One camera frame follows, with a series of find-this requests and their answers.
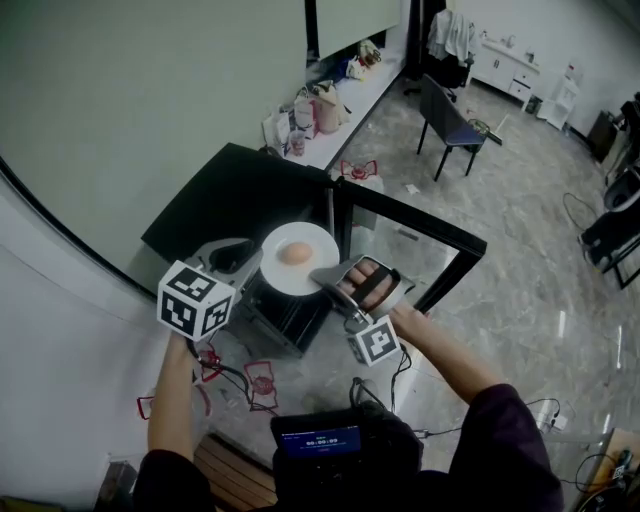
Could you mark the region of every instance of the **hand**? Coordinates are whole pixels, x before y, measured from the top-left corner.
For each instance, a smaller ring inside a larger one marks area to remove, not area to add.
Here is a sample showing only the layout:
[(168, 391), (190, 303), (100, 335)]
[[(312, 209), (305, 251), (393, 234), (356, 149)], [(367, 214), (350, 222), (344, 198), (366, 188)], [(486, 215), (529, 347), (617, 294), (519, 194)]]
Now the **hand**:
[[(378, 264), (374, 261), (364, 259), (353, 267), (347, 277), (338, 286), (347, 294), (352, 295), (356, 286), (360, 286), (371, 274), (378, 269)], [(362, 306), (369, 312), (380, 304), (392, 291), (393, 284), (391, 276), (385, 277), (382, 282), (364, 299)], [(420, 317), (424, 321), (425, 317), (416, 311), (405, 299), (398, 302), (389, 313), (389, 317), (400, 337), (409, 340), (410, 332), (414, 330), (414, 321)]]

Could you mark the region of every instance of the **black chair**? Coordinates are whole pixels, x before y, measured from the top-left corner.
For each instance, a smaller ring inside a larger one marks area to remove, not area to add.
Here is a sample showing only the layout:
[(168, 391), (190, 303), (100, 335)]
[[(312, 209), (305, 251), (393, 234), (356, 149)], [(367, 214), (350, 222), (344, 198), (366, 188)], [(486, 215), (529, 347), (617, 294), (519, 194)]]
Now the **black chair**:
[[(458, 96), (451, 89), (457, 89), (458, 87), (465, 87), (467, 85), (471, 66), (474, 64), (471, 54), (469, 54), (469, 58), (465, 61), (466, 66), (460, 66), (458, 64), (458, 58), (454, 55), (449, 55), (444, 60), (438, 60), (431, 55), (426, 55), (423, 59), (424, 73), (448, 91), (447, 96), (449, 96), (453, 103), (458, 101)], [(409, 94), (419, 92), (420, 88), (413, 88), (405, 90), (404, 94), (405, 96), (409, 96)]]
[(465, 176), (469, 176), (473, 161), (480, 151), (485, 137), (476, 133), (476, 131), (467, 123), (467, 121), (460, 115), (460, 112), (456, 109), (455, 105), (449, 100), (446, 92), (440, 87), (433, 78), (429, 75), (422, 77), (422, 97), (420, 98), (420, 113), (424, 117), (424, 128), (422, 129), (422, 136), (420, 137), (420, 144), (418, 145), (418, 152), (422, 149), (422, 143), (424, 136), (427, 133), (429, 124), (433, 126), (433, 129), (438, 134), (438, 137), (447, 145), (447, 149), (444, 152), (440, 167), (434, 178), (434, 181), (438, 181), (444, 163), (449, 156), (449, 153), (453, 151), (456, 146), (471, 146), (471, 160)]

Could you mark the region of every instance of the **black cable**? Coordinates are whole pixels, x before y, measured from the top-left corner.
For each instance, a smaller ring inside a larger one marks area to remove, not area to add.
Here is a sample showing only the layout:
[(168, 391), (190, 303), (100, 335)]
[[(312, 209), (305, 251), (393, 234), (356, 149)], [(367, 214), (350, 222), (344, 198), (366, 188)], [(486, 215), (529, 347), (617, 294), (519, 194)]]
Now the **black cable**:
[(575, 227), (577, 227), (580, 231), (585, 231), (585, 230), (586, 230), (586, 228), (583, 228), (582, 226), (580, 226), (580, 224), (578, 224), (578, 223), (574, 220), (574, 218), (571, 216), (571, 214), (569, 213), (569, 208), (567, 207), (567, 203), (566, 203), (566, 201), (565, 201), (565, 199), (566, 199), (566, 197), (567, 197), (567, 196), (571, 196), (571, 197), (573, 197), (576, 201), (578, 201), (579, 203), (582, 203), (582, 204), (583, 204), (583, 205), (585, 205), (587, 208), (589, 208), (589, 210), (591, 210), (591, 211), (593, 212), (593, 215), (594, 215), (596, 218), (598, 218), (598, 214), (596, 213), (596, 211), (593, 209), (593, 207), (592, 207), (590, 204), (588, 204), (588, 203), (584, 202), (582, 199), (578, 198), (576, 195), (572, 194), (571, 192), (565, 192), (565, 193), (562, 195), (562, 204), (563, 204), (563, 206), (564, 206), (564, 211), (565, 211), (565, 212), (567, 212), (567, 216), (569, 217), (569, 220), (570, 220), (570, 221), (573, 223), (573, 225), (574, 225)]
[[(392, 377), (391, 377), (391, 412), (394, 413), (394, 414), (396, 412), (396, 389), (395, 389), (396, 388), (396, 378), (402, 372), (406, 372), (413, 365), (413, 361), (411, 360), (411, 356), (409, 355), (409, 352), (407, 352), (407, 347), (405, 347), (401, 343), (400, 344), (400, 348), (402, 349), (402, 357), (400, 358), (400, 363), (398, 364), (398, 369), (396, 370), (396, 373), (394, 373), (392, 375)], [(407, 363), (407, 362), (409, 364), (403, 368), (402, 365)]]
[(364, 385), (363, 380), (360, 377), (354, 377), (353, 381), (351, 382), (351, 388), (349, 389), (349, 402), (351, 403), (351, 407), (353, 409), (355, 409), (358, 404), (356, 403), (356, 397), (354, 396), (353, 392), (355, 391), (356, 386), (360, 386), (360, 388), (364, 389), (365, 392), (371, 397), (373, 398), (373, 400), (383, 409), (387, 409), (384, 404), (380, 401), (380, 399), (374, 395), (371, 390)]
[[(190, 340), (189, 338), (185, 338), (185, 340), (187, 342), (187, 348), (189, 349), (189, 352), (191, 352), (191, 355), (196, 359), (196, 361), (198, 361), (198, 363), (200, 363), (201, 366), (204, 366), (205, 368), (209, 368), (210, 370), (220, 372), (220, 375), (222, 375), (225, 379), (227, 379), (231, 384), (233, 384), (236, 388), (240, 390), (240, 392), (244, 395), (245, 399), (247, 400), (247, 404), (249, 404), (250, 411), (265, 411), (272, 414), (273, 416), (278, 416), (278, 413), (271, 410), (270, 408), (265, 407), (262, 404), (256, 404), (253, 402), (253, 400), (251, 399), (251, 395), (249, 394), (249, 390), (250, 390), (249, 381), (247, 380), (247, 378), (244, 376), (242, 372), (239, 372), (235, 368), (231, 368), (229, 366), (225, 366), (220, 363), (210, 363), (208, 361), (205, 361), (204, 359), (202, 359), (200, 354), (198, 354), (198, 351), (196, 350), (193, 340)], [(243, 386), (241, 387), (237, 382), (235, 382), (228, 375), (226, 375), (225, 372), (233, 374), (236, 377), (238, 377), (242, 381)]]
[(427, 432), (427, 437), (425, 437), (425, 439), (429, 438), (429, 437), (433, 437), (433, 436), (441, 436), (443, 434), (450, 434), (451, 432), (457, 432), (458, 430), (462, 430), (462, 427), (458, 427), (458, 428), (452, 428), (450, 430), (443, 430), (442, 432)]
[[(597, 491), (599, 491), (600, 489), (604, 489), (605, 487), (607, 487), (611, 482), (612, 479), (610, 478), (609, 480), (607, 480), (604, 483), (586, 483), (586, 482), (578, 482), (578, 475), (580, 474), (580, 470), (582, 469), (582, 466), (584, 466), (584, 463), (587, 462), (590, 459), (593, 459), (594, 457), (607, 457), (611, 462), (613, 462), (613, 467), (616, 467), (617, 462), (615, 461), (615, 459), (613, 457), (611, 457), (611, 455), (608, 455), (606, 453), (594, 453), (593, 455), (589, 455), (586, 459), (584, 459), (580, 465), (578, 466), (578, 469), (576, 470), (576, 478), (575, 480), (565, 480), (564, 478), (558, 478), (558, 480), (560, 480), (561, 482), (565, 482), (568, 484), (573, 484), (575, 485), (576, 489), (578, 489), (578, 491), (582, 492), (582, 493), (586, 493), (586, 492), (595, 492), (592, 489), (589, 489), (589, 487), (592, 487), (594, 485), (599, 485), (600, 487), (598, 489), (596, 489)], [(585, 488), (580, 489), (580, 487), (578, 487), (579, 485), (585, 486)]]
[[(554, 413), (553, 419), (551, 420), (551, 422), (545, 422), (551, 428), (553, 428), (553, 425), (556, 422), (555, 419), (560, 415), (560, 401), (557, 398), (539, 398), (538, 400), (534, 400), (532, 402), (527, 402), (524, 405), (526, 405), (528, 407), (530, 405), (534, 405), (534, 404), (537, 404), (539, 402), (544, 402), (545, 400), (551, 400), (552, 402), (555, 402), (556, 405), (558, 406), (558, 410)], [(443, 434), (450, 434), (451, 432), (457, 432), (458, 430), (462, 430), (462, 427), (452, 428), (450, 430), (444, 430), (442, 432), (429, 432), (427, 429), (414, 430), (413, 432), (416, 433), (416, 434), (423, 434), (424, 437), (422, 437), (421, 439), (429, 439), (432, 436), (441, 436)]]

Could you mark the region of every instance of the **black strap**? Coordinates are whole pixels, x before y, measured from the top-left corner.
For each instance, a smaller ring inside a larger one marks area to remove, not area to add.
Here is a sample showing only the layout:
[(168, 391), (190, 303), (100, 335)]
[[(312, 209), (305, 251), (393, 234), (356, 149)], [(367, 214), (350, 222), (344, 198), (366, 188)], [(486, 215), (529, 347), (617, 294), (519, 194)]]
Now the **black strap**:
[(391, 271), (388, 268), (379, 266), (373, 274), (367, 277), (367, 279), (356, 288), (356, 291), (353, 292), (353, 295), (351, 295), (353, 301), (359, 307), (362, 307), (361, 302), (363, 302), (389, 274), (391, 274)]

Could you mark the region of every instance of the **marble floor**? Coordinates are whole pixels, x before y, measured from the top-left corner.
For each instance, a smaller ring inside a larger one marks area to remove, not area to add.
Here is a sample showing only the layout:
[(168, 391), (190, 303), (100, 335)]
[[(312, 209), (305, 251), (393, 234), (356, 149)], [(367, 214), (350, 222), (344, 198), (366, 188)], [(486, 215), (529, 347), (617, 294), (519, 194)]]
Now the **marble floor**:
[[(566, 432), (640, 430), (637, 283), (621, 291), (612, 273), (602, 275), (584, 261), (576, 242), (579, 231), (563, 207), (563, 194), (571, 192), (601, 212), (602, 171), (578, 139), (472, 84), (461, 92), (459, 110), (494, 128), (508, 114), (500, 131), (504, 145), (487, 141), (466, 178), (469, 153), (454, 150), (436, 183), (432, 177), (444, 145), (429, 130), (416, 155), (423, 119), (419, 98), (402, 94), (407, 86), (403, 80), (393, 86), (342, 158), (361, 164), (377, 160), (387, 195), (488, 243), (485, 257), (434, 308), (434, 320), (502, 372), (525, 401), (558, 399), (568, 419)], [(411, 194), (410, 184), (419, 192)], [(578, 224), (594, 220), (581, 204), (570, 198), (567, 204)], [(373, 235), (354, 240), (354, 246), (362, 244), (415, 279), (420, 292), (455, 256), (432, 240), (402, 236), (388, 219), (378, 219)], [(309, 411), (313, 397), (346, 406), (346, 390), (356, 375), (375, 380), (381, 398), (389, 402), (397, 358), (373, 368), (358, 365), (347, 356), (336, 315), (318, 338), (302, 360), (272, 361), (281, 414)], [(216, 343), (229, 362), (251, 359), (232, 341)], [(412, 369), (397, 383), (398, 415), (414, 428), (459, 426), (466, 405), (428, 361), (415, 351), (412, 356)], [(275, 446), (268, 415), (246, 412), (238, 393), (223, 381), (210, 386), (218, 412), (208, 428), (269, 463)], [(457, 441), (455, 433), (429, 439), (423, 467), (446, 471)], [(556, 474), (568, 480), (590, 453), (586, 445), (570, 443), (548, 443), (548, 449)], [(576, 491), (566, 484), (565, 493), (570, 504)]]

